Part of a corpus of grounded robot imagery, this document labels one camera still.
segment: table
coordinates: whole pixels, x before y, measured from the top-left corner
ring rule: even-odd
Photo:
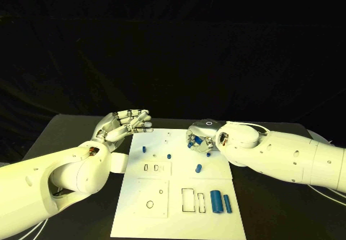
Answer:
[[[90,139],[101,116],[56,115],[24,160],[76,147]],[[152,118],[154,128],[187,129],[196,120]],[[310,137],[297,123],[259,123],[272,131]],[[128,154],[132,137],[116,152]],[[243,230],[248,240],[346,239],[346,207],[305,185],[279,181],[248,167],[229,164]],[[111,228],[121,192],[122,174],[111,173],[99,192],[50,217],[36,240],[115,240]],[[17,240],[24,234],[7,238]]]

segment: robotic hand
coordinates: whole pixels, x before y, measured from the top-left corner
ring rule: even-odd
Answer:
[[[90,141],[0,168],[0,239],[99,191],[128,157],[112,151],[125,136],[152,132],[150,119],[147,110],[112,112],[96,124]]]
[[[251,126],[262,128],[258,132]],[[196,121],[186,132],[187,147],[219,150],[227,161],[282,181],[346,193],[346,150],[307,137],[269,131],[243,122]]]

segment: dark backdrop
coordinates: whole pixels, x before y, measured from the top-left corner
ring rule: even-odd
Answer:
[[[3,161],[21,158],[53,115],[127,109],[157,118],[301,123],[346,146],[338,7],[274,7],[4,1]]]

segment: blue cylinder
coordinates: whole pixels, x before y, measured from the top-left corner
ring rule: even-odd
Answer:
[[[229,203],[229,196],[223,195],[223,200],[225,200],[225,209],[226,209],[226,213],[232,213],[232,208],[230,208],[230,203]]]
[[[201,165],[199,164],[199,165],[196,166],[196,173],[197,173],[197,174],[200,173],[200,170],[201,170]]]
[[[212,212],[214,214],[223,213],[222,193],[219,190],[210,191],[210,206],[212,206]]]
[[[201,140],[197,136],[194,136],[194,142],[200,145],[200,143],[203,142],[203,140]]]

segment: oval hole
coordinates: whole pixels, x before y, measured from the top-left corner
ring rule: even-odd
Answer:
[[[30,180],[30,178],[28,178],[27,176],[24,177],[24,181],[26,181],[26,184],[27,184],[28,186],[33,185],[33,182],[31,182],[31,180]]]
[[[154,206],[152,201],[147,201],[147,203],[145,203],[145,207],[150,209],[152,206]]]

